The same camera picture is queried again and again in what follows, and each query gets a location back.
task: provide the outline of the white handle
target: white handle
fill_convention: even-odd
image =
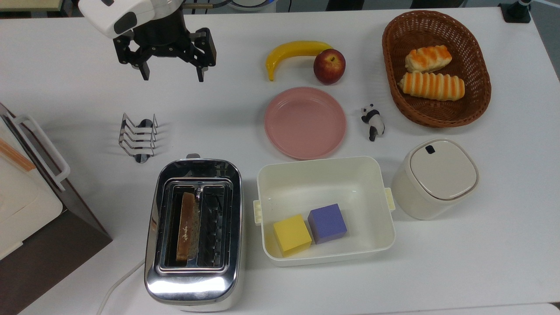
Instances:
[[[389,206],[389,210],[395,210],[395,200],[393,199],[393,193],[391,192],[391,188],[385,188],[385,198],[387,199],[387,205]]]
[[[60,154],[60,152],[58,152],[57,148],[54,147],[54,144],[46,136],[43,129],[41,129],[39,124],[37,124],[37,122],[33,118],[29,117],[28,115],[19,115],[16,118],[12,118],[10,116],[8,117],[12,121],[13,125],[16,127],[21,137],[27,143],[28,147],[31,148],[31,151],[37,157],[37,159],[39,160],[43,168],[49,174],[50,178],[54,181],[54,183],[61,191],[64,191],[65,189],[64,187],[62,187],[62,181],[65,180],[68,177],[68,175],[70,175],[70,166],[68,166],[68,163],[66,163],[66,161],[62,158],[62,155]],[[35,147],[31,144],[31,141],[29,141],[28,137],[21,130],[20,124],[23,124],[24,122],[31,123],[30,130],[37,137],[39,142],[45,147],[45,151],[47,151],[47,153],[53,159],[54,163],[60,169],[60,173],[58,175],[54,175],[53,171],[47,166],[45,160],[43,160],[43,158],[37,152]]]
[[[255,213],[255,225],[259,226],[263,222],[263,210],[260,208],[260,200],[253,201],[253,212]]]

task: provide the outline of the white cable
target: white cable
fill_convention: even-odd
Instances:
[[[534,2],[539,2],[539,3],[542,3],[542,4],[546,4],[547,6],[551,6],[551,7],[557,8],[557,9],[560,9],[560,4],[552,3],[552,2],[547,1],[547,0],[533,0],[533,1]]]
[[[138,263],[136,266],[134,266],[134,268],[132,268],[126,275],[124,275],[117,282],[115,282],[115,284],[109,289],[109,291],[107,291],[107,294],[105,294],[105,298],[103,299],[103,302],[101,302],[101,305],[99,306],[99,309],[97,310],[97,315],[101,315],[101,313],[103,312],[103,309],[105,308],[105,304],[107,304],[107,301],[109,300],[109,296],[111,296],[111,293],[113,293],[113,291],[116,289],[116,287],[119,286],[121,283],[123,283],[124,280],[126,280],[128,277],[130,277],[130,275],[133,274],[135,271],[137,271],[140,267],[142,267],[142,265],[144,265],[144,261],[145,260],[142,260],[140,263]]]

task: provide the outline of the red apple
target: red apple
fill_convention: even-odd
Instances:
[[[344,56],[336,49],[327,49],[315,57],[313,72],[321,83],[329,85],[336,83],[346,69]]]

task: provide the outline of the banana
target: banana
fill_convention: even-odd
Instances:
[[[274,69],[280,61],[295,56],[317,56],[330,48],[332,47],[329,44],[314,40],[297,40],[282,44],[268,54],[266,62],[268,79],[274,81]]]

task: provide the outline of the wicker basket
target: wicker basket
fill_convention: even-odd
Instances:
[[[460,22],[435,11],[411,11],[397,16],[383,33],[383,55],[395,104],[408,119],[427,127],[458,127],[478,119],[490,102],[490,76],[473,34]],[[404,94],[396,85],[404,76],[404,57],[412,49],[446,45],[451,63],[435,73],[465,81],[465,96],[437,101]]]

